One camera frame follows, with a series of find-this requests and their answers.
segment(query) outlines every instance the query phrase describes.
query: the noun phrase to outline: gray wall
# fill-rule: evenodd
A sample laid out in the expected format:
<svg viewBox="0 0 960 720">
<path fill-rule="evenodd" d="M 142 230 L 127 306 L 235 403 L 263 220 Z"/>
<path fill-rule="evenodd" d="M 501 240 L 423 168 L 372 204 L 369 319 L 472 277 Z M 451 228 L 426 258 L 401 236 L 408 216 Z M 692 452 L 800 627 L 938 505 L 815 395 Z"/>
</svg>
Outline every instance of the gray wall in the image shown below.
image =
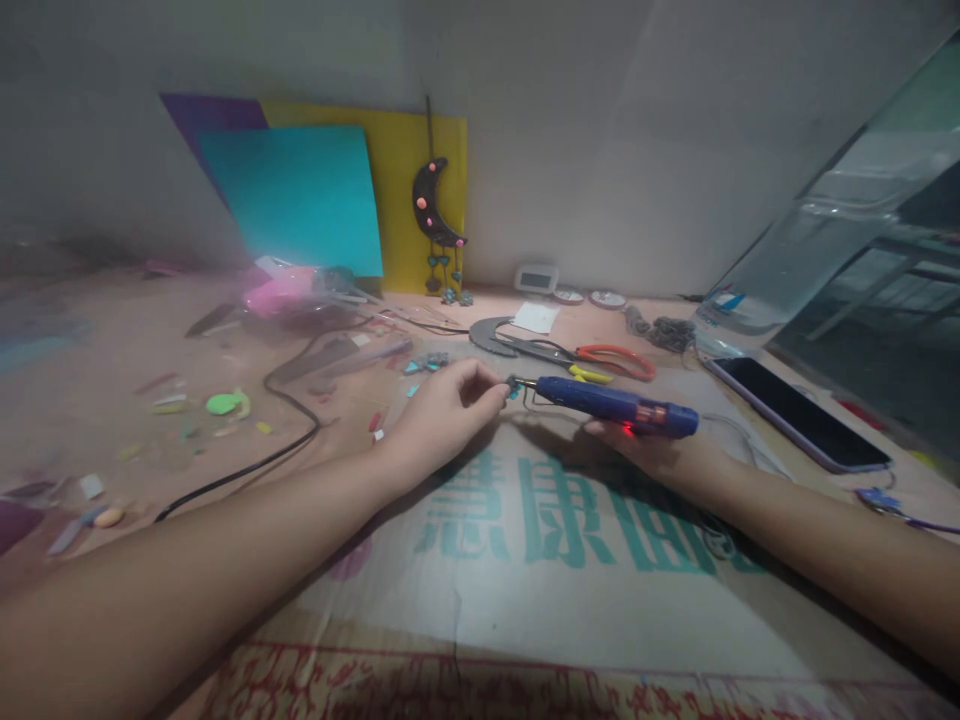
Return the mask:
<svg viewBox="0 0 960 720">
<path fill-rule="evenodd" d="M 946 40 L 947 0 L 15 0 L 0 221 L 236 263 L 158 91 L 469 119 L 468 279 L 707 289 Z M 10 241 L 14 233 L 0 232 Z"/>
</svg>

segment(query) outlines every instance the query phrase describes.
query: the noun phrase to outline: orange scissor handle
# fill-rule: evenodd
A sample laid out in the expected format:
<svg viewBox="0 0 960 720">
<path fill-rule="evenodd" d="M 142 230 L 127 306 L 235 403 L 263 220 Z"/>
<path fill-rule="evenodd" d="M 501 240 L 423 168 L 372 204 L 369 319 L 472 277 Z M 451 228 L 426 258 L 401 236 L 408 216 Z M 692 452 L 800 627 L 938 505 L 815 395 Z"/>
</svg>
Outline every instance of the orange scissor handle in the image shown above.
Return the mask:
<svg viewBox="0 0 960 720">
<path fill-rule="evenodd" d="M 629 367 L 625 367 L 619 363 L 613 363 L 612 365 L 607 365 L 609 362 L 604 357 L 600 357 L 601 354 L 607 355 L 619 355 L 622 358 L 630 360 L 635 365 L 640 367 L 640 370 L 634 370 Z M 635 352 L 631 352 L 626 348 L 622 348 L 619 345 L 585 345 L 584 347 L 577 348 L 577 357 L 586 360 L 587 362 L 599 362 L 602 363 L 601 367 L 605 368 L 617 368 L 620 371 L 621 375 L 627 375 L 637 380 L 643 380 L 644 382 L 651 382 L 657 376 L 657 368 L 652 362 L 647 360 L 645 357 L 637 355 Z"/>
</svg>

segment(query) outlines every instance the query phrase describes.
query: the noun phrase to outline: digital clock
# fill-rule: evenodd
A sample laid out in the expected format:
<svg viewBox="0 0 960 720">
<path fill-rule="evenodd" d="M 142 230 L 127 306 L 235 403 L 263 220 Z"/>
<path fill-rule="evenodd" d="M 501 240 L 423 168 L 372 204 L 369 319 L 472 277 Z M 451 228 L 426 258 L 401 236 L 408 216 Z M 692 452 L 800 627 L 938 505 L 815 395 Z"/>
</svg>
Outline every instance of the digital clock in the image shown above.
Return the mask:
<svg viewBox="0 0 960 720">
<path fill-rule="evenodd" d="M 556 265 L 520 265 L 513 276 L 513 286 L 520 292 L 550 295 L 560 279 Z"/>
</svg>

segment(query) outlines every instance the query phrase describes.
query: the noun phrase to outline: smartphone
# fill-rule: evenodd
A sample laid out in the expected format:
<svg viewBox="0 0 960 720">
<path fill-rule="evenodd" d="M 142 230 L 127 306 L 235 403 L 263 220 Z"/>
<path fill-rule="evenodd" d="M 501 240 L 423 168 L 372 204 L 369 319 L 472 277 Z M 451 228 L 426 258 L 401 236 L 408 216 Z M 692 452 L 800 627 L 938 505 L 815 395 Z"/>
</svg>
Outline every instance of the smartphone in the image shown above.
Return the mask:
<svg viewBox="0 0 960 720">
<path fill-rule="evenodd" d="M 719 358 L 707 369 L 832 473 L 883 470 L 893 462 L 752 358 Z"/>
</svg>

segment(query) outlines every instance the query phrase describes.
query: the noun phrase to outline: hot glue gun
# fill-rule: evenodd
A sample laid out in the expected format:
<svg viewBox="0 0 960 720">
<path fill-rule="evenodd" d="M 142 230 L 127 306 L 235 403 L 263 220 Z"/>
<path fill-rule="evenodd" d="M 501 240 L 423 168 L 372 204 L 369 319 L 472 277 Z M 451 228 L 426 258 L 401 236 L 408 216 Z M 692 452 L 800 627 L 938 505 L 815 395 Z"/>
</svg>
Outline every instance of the hot glue gun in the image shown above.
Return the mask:
<svg viewBox="0 0 960 720">
<path fill-rule="evenodd" d="M 645 435 L 679 440 L 693 435 L 700 424 L 696 410 L 683 405 L 648 400 L 640 395 L 561 377 L 539 380 L 511 378 L 517 385 L 536 390 L 556 405 L 573 408 L 602 420 L 618 422 Z"/>
</svg>

